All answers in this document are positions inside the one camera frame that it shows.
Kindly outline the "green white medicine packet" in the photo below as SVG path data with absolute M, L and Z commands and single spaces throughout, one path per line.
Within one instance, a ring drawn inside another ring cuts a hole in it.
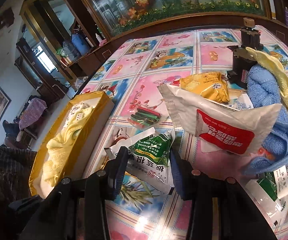
M 158 191 L 171 194 L 174 185 L 170 149 L 174 140 L 175 130 L 159 133 L 151 127 L 104 150 L 109 159 L 115 159 L 120 148 L 125 147 L 128 150 L 126 171 Z

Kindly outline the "yellow fluffy towel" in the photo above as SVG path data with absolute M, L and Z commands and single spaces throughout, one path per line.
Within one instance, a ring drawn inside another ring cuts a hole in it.
M 68 159 L 73 144 L 92 111 L 93 107 L 90 106 L 83 111 L 84 116 L 81 120 L 71 121 L 70 123 L 67 123 L 65 120 L 62 130 L 47 143 L 46 148 L 49 157 L 43 164 L 42 179 L 51 187 L 55 186 L 61 170 Z

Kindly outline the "white red label bag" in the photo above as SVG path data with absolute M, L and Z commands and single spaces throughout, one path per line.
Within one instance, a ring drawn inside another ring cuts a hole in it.
M 174 127 L 240 156 L 256 153 L 261 147 L 262 128 L 255 120 L 260 113 L 229 109 L 169 84 L 158 90 Z

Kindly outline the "yellow cardboard box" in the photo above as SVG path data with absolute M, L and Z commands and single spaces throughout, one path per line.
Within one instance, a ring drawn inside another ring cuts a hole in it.
M 80 94 L 63 108 L 35 157 L 28 185 L 46 198 L 60 181 L 82 178 L 114 103 L 104 91 Z

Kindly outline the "bag of coloured sticks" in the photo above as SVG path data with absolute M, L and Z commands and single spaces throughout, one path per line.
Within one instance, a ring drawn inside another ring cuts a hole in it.
M 128 122 L 137 129 L 145 130 L 160 122 L 162 115 L 152 109 L 138 106 L 135 112 L 128 116 Z

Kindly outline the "white blue print packet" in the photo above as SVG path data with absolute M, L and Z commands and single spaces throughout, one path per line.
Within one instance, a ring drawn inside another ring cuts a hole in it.
M 239 111 L 249 110 L 249 109 L 254 108 L 252 101 L 250 100 L 248 94 L 245 94 L 245 93 L 240 95 L 235 100 L 235 102 L 231 105 L 231 107 Z

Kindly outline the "yellow snack packet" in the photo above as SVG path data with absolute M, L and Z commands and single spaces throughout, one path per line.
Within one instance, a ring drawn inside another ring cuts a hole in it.
M 181 78 L 180 88 L 218 103 L 230 101 L 228 85 L 222 79 L 221 72 L 206 72 Z

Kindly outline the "colourful patterned tablecloth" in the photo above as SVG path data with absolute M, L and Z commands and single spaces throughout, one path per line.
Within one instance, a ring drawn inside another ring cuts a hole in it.
M 82 89 L 114 104 L 84 176 L 130 149 L 105 239 L 288 239 L 288 49 L 259 32 L 245 88 L 220 28 L 128 40 Z

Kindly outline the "blue towel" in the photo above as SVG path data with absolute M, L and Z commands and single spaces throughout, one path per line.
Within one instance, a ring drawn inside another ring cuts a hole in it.
M 276 78 L 264 67 L 256 64 L 248 73 L 247 95 L 253 105 L 253 112 L 262 128 L 262 147 L 271 157 L 254 158 L 245 168 L 244 173 L 255 175 L 273 172 L 288 166 L 288 111 L 282 104 Z

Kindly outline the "black device lower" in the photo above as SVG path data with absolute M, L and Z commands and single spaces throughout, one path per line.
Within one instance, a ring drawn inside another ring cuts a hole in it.
M 228 48 L 233 52 L 232 70 L 227 72 L 228 80 L 241 88 L 247 89 L 248 73 L 257 61 L 243 47 L 228 46 Z

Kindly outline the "black device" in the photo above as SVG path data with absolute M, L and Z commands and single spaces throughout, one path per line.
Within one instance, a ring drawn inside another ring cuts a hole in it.
M 264 46 L 260 42 L 260 35 L 261 33 L 256 30 L 249 27 L 242 28 L 241 29 L 241 41 L 242 41 L 242 47 L 250 47 L 255 50 L 263 50 Z
M 232 70 L 227 72 L 228 80 L 241 88 L 247 89 L 248 73 L 257 61 L 243 47 L 228 46 L 228 48 L 233 52 Z

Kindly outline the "blue thermos jug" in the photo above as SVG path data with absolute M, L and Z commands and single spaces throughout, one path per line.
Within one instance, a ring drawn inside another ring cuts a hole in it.
M 82 56 L 88 53 L 90 48 L 80 34 L 77 33 L 72 34 L 71 41 Z

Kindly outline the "black device upper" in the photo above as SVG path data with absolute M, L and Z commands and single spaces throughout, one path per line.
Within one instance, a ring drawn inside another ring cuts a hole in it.
M 241 29 L 241 41 L 242 41 L 242 47 L 250 47 L 255 50 L 263 50 L 264 46 L 260 42 L 260 35 L 261 33 L 256 30 L 249 27 L 242 28 Z

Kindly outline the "dark wooden cabinet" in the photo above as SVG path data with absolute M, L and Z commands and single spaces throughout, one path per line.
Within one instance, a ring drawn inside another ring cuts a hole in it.
M 114 37 L 105 36 L 100 26 L 95 22 L 91 13 L 82 0 L 64 0 L 73 16 L 81 26 L 82 31 L 92 43 L 92 49 L 76 62 L 85 74 L 91 76 L 94 72 L 117 51 L 120 45 L 130 39 L 147 38 L 176 31 L 203 28 L 240 28 L 246 17 L 255 20 L 276 38 L 288 46 L 288 26 L 284 20 L 284 5 L 288 0 L 263 0 L 266 15 L 252 15 L 241 12 L 202 12 L 174 16 L 162 21 L 156 21 L 125 31 Z

